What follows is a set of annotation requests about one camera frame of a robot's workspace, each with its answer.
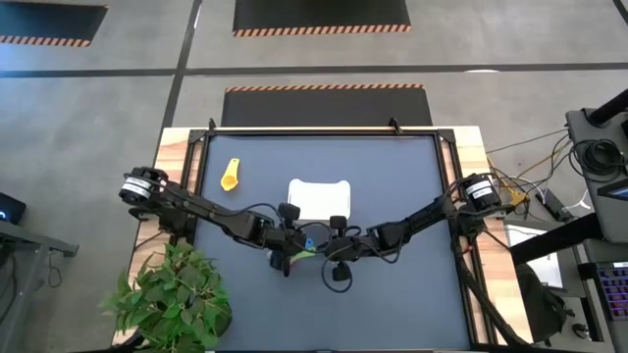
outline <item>caution stripe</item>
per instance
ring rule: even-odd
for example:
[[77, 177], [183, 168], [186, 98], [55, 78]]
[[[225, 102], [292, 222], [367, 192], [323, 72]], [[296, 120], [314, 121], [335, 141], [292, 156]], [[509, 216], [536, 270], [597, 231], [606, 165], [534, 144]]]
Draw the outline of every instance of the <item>caution stripe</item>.
[[86, 47], [86, 46], [89, 46], [89, 44], [91, 44], [91, 41], [83, 40], [83, 39], [71, 39], [71, 38], [46, 38], [46, 37], [0, 35], [0, 44]]
[[280, 85], [280, 86], [242, 86], [230, 87], [226, 92], [248, 92], [248, 91], [286, 91], [286, 90], [322, 90], [322, 89], [392, 89], [392, 88], [415, 88], [423, 89], [423, 84], [419, 83], [397, 83], [397, 84], [302, 84], [302, 85]]
[[256, 28], [238, 29], [236, 37], [271, 36], [271, 35], [303, 35], [303, 34], [348, 34], [348, 33], [384, 33], [408, 32], [412, 25], [331, 25], [288, 28]]

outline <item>robotic arm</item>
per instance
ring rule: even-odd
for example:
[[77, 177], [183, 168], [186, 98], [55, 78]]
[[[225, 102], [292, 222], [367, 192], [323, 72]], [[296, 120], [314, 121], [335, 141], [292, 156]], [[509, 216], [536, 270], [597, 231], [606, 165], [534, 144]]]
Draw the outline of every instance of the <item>robotic arm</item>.
[[[457, 180], [449, 186], [444, 195], [436, 198], [430, 205], [401, 221], [369, 227], [364, 235], [343, 236], [342, 227], [339, 227], [339, 234], [318, 246], [316, 252], [327, 257], [326, 263], [328, 261], [338, 263], [333, 274], [334, 280], [340, 281], [351, 278], [350, 269], [345, 262], [375, 256], [388, 263], [394, 263], [398, 259], [401, 247], [407, 244], [413, 235], [443, 220], [454, 221], [457, 235], [474, 238], [486, 227], [484, 217], [509, 207], [501, 206], [488, 175], [472, 175]], [[160, 229], [164, 231], [182, 234], [190, 230], [190, 220], [198, 218], [207, 221], [220, 227], [227, 236], [238, 243], [257, 249], [273, 250], [280, 261], [279, 265], [276, 262], [271, 266], [283, 270], [286, 277], [289, 275], [290, 257], [301, 251], [307, 251], [305, 249], [307, 237], [292, 224], [298, 220], [300, 213], [293, 205], [281, 204], [277, 210], [271, 205], [263, 204], [273, 208], [277, 213], [281, 222], [277, 226], [271, 218], [250, 211], [251, 208], [262, 204], [239, 211], [229, 210], [169, 181], [168, 175], [160, 170], [134, 168], [130, 174], [125, 175], [125, 178], [119, 196], [125, 203], [133, 206], [130, 213], [137, 218], [139, 214], [158, 216]], [[466, 201], [460, 208], [456, 208], [451, 200], [451, 194], [456, 189], [459, 189], [460, 200]], [[462, 280], [493, 319], [506, 342], [510, 345], [526, 345], [527, 343], [519, 338], [501, 317], [467, 269], [462, 258], [463, 253], [459, 251], [457, 236], [452, 239], [451, 247], [462, 269]], [[385, 258], [392, 254], [396, 254], [397, 258], [394, 260]]]

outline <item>green leaves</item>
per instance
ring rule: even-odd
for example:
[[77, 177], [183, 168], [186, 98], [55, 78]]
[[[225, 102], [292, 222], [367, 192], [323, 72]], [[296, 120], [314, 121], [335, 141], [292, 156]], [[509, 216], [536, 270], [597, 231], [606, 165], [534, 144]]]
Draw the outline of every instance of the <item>green leaves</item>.
[[138, 327], [153, 353], [203, 353], [231, 320], [222, 279], [189, 244], [166, 244], [160, 255], [159, 266], [149, 266], [152, 255], [144, 261], [133, 287], [121, 273], [117, 292], [102, 305], [116, 314], [116, 329]]

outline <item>gray floor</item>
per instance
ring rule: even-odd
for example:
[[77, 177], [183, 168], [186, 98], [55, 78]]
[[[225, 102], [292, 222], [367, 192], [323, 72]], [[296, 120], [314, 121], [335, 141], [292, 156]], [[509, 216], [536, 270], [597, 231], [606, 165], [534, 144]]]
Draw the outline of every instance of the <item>gray floor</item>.
[[[189, 68], [628, 62], [628, 26], [610, 0], [407, 0], [414, 25], [408, 33], [265, 38], [232, 37], [234, 2], [205, 0]], [[0, 71], [176, 67], [192, 0], [108, 3], [90, 47], [0, 45]], [[219, 121], [230, 86], [416, 82], [426, 85], [436, 126], [480, 126], [492, 149], [561, 128], [566, 111], [598, 106], [627, 81], [628, 71], [189, 76], [174, 126]], [[35, 334], [25, 339], [25, 352], [110, 342], [113, 320], [97, 305], [128, 265], [137, 227], [117, 192], [123, 172], [152, 163], [171, 83], [169, 76], [0, 78], [0, 191], [27, 202], [26, 227], [80, 243], [78, 257], [55, 260], [64, 284], [37, 293], [28, 317]], [[559, 138], [492, 158], [516, 174]], [[565, 204], [585, 190], [566, 166], [549, 186]]]

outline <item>black floor mat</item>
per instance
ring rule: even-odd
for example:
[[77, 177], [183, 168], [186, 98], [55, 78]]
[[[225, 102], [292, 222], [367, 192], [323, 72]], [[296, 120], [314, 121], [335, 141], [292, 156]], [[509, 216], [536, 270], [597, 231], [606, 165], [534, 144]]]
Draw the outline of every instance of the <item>black floor mat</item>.
[[236, 0], [234, 35], [410, 31], [405, 0]]
[[422, 84], [233, 87], [221, 126], [431, 126]]
[[0, 43], [86, 47], [107, 6], [0, 2]]

